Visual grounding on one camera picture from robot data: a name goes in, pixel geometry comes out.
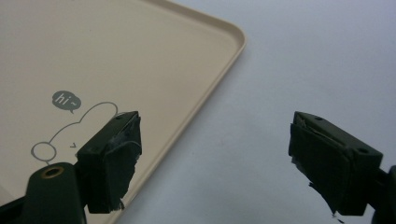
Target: line drawing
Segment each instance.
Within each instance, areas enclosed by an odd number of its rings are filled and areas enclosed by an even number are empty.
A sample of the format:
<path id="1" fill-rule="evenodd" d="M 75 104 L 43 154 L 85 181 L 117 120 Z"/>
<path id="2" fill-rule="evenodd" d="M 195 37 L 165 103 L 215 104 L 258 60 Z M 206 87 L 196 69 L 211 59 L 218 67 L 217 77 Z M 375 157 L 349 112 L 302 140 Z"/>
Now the line drawing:
<path id="1" fill-rule="evenodd" d="M 95 108 L 96 108 L 97 106 L 99 106 L 99 105 L 113 105 L 113 106 L 114 106 L 114 108 L 116 109 L 116 112 L 114 113 L 113 117 L 111 117 L 112 119 L 113 119 L 114 117 L 116 117 L 117 115 L 123 114 L 123 113 L 119 113 L 119 108 L 117 107 L 116 104 L 114 104 L 114 103 L 112 103 L 112 102 L 102 102 L 102 103 L 99 103 L 99 104 L 97 104 L 97 105 L 94 105 L 94 106 L 91 107 L 87 112 L 84 113 L 84 115 L 81 117 L 81 119 L 80 119 L 79 121 L 73 122 L 73 123 L 70 123 L 70 124 L 67 124 L 66 126 L 62 127 L 61 130 L 59 130 L 55 135 L 53 135 L 53 136 L 51 137 L 51 139 L 50 139 L 48 142 L 42 141 L 42 142 L 36 143 L 36 144 L 32 147 L 32 149 L 30 150 L 30 153 L 32 154 L 32 156 L 33 156 L 35 159 L 37 159 L 38 161 L 43 161 L 43 162 L 46 163 L 47 165 L 50 165 L 50 161 L 52 161 L 53 159 L 55 159 L 55 158 L 56 158 L 56 155 L 57 155 L 57 148 L 51 143 L 51 142 L 53 141 L 53 139 L 55 139 L 55 137 L 56 137 L 59 133 L 61 133 L 64 129 L 66 129 L 66 128 L 70 127 L 70 126 L 76 125 L 76 124 L 80 124 L 80 123 L 84 120 L 84 118 L 87 116 L 87 114 L 90 113 L 90 111 L 92 111 L 93 109 L 95 109 Z M 49 159 L 42 159 L 42 158 L 39 158 L 39 157 L 35 154 L 35 148 L 36 148 L 37 146 L 39 146 L 39 145 L 47 145 L 48 147 L 50 147 L 51 150 L 53 151 L 53 155 L 52 155 Z"/>

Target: white surface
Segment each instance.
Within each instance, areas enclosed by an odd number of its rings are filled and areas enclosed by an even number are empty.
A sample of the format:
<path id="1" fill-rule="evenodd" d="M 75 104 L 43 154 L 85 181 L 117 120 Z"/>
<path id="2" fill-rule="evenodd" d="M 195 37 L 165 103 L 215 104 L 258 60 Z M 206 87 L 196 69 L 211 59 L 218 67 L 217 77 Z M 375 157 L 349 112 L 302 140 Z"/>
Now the white surface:
<path id="1" fill-rule="evenodd" d="M 396 3 L 177 2 L 234 22 L 247 48 L 119 223 L 339 223 L 290 163 L 289 126 L 322 116 L 396 164 Z"/>

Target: tray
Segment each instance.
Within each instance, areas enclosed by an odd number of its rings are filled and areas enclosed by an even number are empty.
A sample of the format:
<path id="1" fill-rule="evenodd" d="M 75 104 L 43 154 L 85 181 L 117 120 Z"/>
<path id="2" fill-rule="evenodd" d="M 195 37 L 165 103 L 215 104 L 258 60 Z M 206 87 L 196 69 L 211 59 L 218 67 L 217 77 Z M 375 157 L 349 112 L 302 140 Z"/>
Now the tray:
<path id="1" fill-rule="evenodd" d="M 138 110 L 143 155 L 128 204 L 244 46 L 236 26 L 167 1 L 1 1 L 0 204 Z"/>

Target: speech bubble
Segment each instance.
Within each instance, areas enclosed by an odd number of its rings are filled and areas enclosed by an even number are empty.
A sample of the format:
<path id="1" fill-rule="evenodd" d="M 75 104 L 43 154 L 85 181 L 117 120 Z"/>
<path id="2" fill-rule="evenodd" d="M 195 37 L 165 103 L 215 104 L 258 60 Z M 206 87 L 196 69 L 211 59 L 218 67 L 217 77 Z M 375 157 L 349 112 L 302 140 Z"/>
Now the speech bubble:
<path id="1" fill-rule="evenodd" d="M 52 104 L 74 114 L 73 110 L 79 109 L 81 100 L 70 91 L 57 91 L 52 95 Z"/>

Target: black plastic part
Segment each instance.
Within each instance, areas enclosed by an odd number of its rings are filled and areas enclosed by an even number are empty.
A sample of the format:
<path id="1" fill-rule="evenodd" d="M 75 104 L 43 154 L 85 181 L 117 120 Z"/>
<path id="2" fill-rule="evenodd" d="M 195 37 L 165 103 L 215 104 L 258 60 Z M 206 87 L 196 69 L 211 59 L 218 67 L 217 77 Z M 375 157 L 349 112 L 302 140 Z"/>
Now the black plastic part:
<path id="1" fill-rule="evenodd" d="M 31 175 L 21 223 L 86 223 L 72 164 L 56 163 Z"/>
<path id="2" fill-rule="evenodd" d="M 142 154 L 139 125 L 137 112 L 116 116 L 78 152 L 75 166 L 90 213 L 123 208 L 120 199 Z"/>
<path id="3" fill-rule="evenodd" d="M 0 223 L 5 223 L 5 224 L 20 223 L 20 217 L 21 217 L 24 201 L 25 198 L 21 197 L 10 203 L 6 203 L 0 206 Z"/>
<path id="4" fill-rule="evenodd" d="M 373 224 L 396 223 L 396 166 L 379 173 L 369 203 L 375 209 Z"/>
<path id="5" fill-rule="evenodd" d="M 326 119 L 302 112 L 290 126 L 289 155 L 331 210 L 362 216 L 382 153 Z"/>

